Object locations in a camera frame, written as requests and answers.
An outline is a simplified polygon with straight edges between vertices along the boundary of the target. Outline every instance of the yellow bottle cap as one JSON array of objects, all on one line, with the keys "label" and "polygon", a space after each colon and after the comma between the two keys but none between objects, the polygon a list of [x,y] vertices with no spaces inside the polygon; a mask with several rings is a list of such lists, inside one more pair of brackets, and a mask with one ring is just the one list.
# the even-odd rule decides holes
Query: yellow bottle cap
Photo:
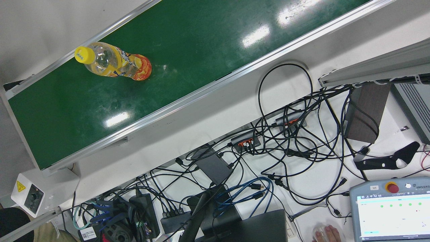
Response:
[{"label": "yellow bottle cap", "polygon": [[91,64],[95,61],[94,50],[88,47],[79,46],[75,50],[75,59],[83,64]]}]

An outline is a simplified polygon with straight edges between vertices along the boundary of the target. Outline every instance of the green conveyor belt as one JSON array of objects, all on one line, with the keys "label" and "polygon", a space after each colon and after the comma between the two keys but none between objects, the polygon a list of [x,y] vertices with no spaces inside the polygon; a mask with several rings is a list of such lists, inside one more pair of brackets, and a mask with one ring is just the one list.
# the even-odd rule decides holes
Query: green conveyor belt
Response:
[{"label": "green conveyor belt", "polygon": [[[147,56],[149,79],[97,76],[71,59],[9,103],[44,169],[365,2],[163,0],[101,40]],[[116,115],[127,118],[108,126]]]}]

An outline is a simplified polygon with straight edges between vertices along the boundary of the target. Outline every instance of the human hand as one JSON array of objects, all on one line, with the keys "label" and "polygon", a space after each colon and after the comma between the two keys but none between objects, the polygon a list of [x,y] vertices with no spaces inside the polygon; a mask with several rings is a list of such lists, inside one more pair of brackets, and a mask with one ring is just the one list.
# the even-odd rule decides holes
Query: human hand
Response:
[{"label": "human hand", "polygon": [[324,232],[326,234],[326,240],[324,240],[324,237],[319,231],[316,231],[314,236],[316,240],[313,240],[312,242],[341,242],[341,236],[339,234],[338,229],[336,229],[332,225],[324,227]]}]

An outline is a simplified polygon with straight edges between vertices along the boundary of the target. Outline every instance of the plastic bottle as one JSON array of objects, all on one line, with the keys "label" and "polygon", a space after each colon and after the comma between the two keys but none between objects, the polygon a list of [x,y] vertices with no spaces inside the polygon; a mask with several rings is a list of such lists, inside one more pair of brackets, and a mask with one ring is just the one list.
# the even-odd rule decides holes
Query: plastic bottle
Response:
[{"label": "plastic bottle", "polygon": [[75,59],[85,64],[89,71],[100,76],[125,76],[135,81],[143,81],[151,75],[152,71],[151,63],[145,56],[128,54],[118,47],[103,42],[76,48]]}]

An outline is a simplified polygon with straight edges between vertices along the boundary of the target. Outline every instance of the barcode label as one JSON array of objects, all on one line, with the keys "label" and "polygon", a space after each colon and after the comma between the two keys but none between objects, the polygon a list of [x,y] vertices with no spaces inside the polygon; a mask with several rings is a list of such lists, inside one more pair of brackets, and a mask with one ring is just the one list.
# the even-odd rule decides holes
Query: barcode label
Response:
[{"label": "barcode label", "polygon": [[92,227],[80,230],[79,232],[81,233],[84,241],[97,238],[97,235],[95,234],[94,229]]}]

